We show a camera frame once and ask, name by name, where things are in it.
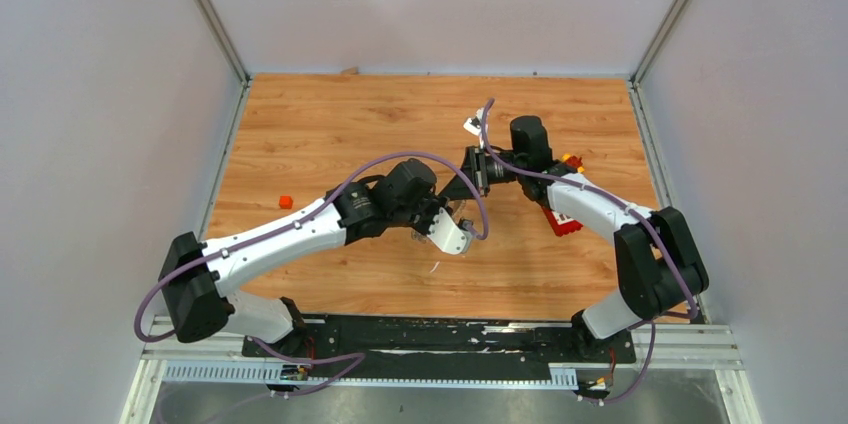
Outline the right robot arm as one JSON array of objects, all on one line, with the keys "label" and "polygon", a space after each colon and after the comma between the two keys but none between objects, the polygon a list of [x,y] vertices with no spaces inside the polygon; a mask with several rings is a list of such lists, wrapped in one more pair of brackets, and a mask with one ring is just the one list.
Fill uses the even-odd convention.
[{"label": "right robot arm", "polygon": [[495,184],[517,182],[538,204],[558,235],[588,229],[615,252],[617,288],[578,312],[571,347],[584,361],[596,361],[611,347],[611,337],[640,323],[671,315],[698,314],[696,297],[708,289],[706,267],[683,213],[667,206],[652,210],[595,185],[579,158],[555,158],[540,117],[524,115],[510,123],[507,149],[489,140],[487,113],[479,109],[464,129],[478,138],[467,147],[458,176],[442,194],[450,201],[484,196]]}]

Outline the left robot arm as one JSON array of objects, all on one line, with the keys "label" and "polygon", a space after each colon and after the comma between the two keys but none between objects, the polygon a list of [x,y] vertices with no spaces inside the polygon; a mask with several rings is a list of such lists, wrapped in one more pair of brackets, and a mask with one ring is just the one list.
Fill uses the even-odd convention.
[{"label": "left robot arm", "polygon": [[468,220],[455,221],[424,154],[400,157],[386,174],[362,170],[300,211],[224,238],[176,236],[159,276],[159,290],[182,343],[220,331],[258,338],[283,357],[298,355],[306,330],[289,298],[267,299],[242,287],[296,259],[410,228],[441,252],[465,253],[480,238]]}]

